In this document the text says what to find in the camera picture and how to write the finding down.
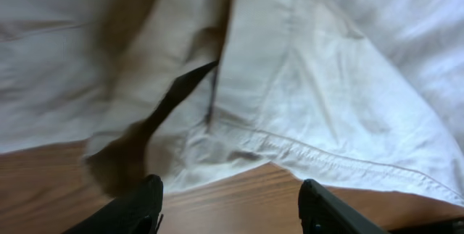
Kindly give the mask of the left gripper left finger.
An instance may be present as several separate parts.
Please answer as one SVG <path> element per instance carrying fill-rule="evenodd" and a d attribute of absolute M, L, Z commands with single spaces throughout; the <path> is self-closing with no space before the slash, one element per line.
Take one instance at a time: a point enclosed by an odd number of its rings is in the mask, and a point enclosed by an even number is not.
<path fill-rule="evenodd" d="M 138 187 L 113 199 L 64 234 L 157 234 L 164 215 L 163 182 L 148 175 Z"/>

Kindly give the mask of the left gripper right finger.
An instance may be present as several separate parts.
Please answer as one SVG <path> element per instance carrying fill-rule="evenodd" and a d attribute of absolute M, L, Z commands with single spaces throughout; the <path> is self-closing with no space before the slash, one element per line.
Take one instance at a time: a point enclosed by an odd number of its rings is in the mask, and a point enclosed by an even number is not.
<path fill-rule="evenodd" d="M 303 181 L 298 208 L 304 234 L 389 234 L 313 179 Z"/>

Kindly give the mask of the beige khaki shorts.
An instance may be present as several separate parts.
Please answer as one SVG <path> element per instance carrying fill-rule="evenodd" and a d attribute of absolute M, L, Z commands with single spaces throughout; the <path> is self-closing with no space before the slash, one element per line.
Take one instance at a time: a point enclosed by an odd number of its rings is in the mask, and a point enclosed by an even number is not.
<path fill-rule="evenodd" d="M 1 151 L 120 195 L 268 162 L 463 205 L 463 0 L 1 0 Z"/>

